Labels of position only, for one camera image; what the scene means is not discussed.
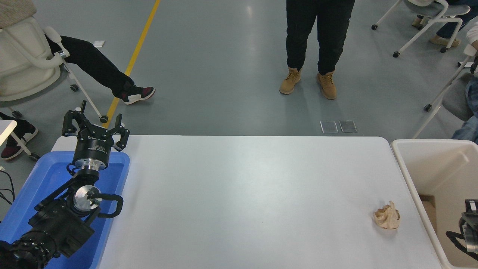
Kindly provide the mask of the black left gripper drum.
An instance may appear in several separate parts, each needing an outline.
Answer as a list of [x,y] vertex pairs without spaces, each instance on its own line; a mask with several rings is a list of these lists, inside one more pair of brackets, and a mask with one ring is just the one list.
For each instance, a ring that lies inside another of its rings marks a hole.
[[100,126],[83,128],[78,132],[77,145],[73,157],[75,165],[82,165],[87,160],[96,160],[101,165],[109,165],[111,147],[114,140],[107,135],[108,130]]

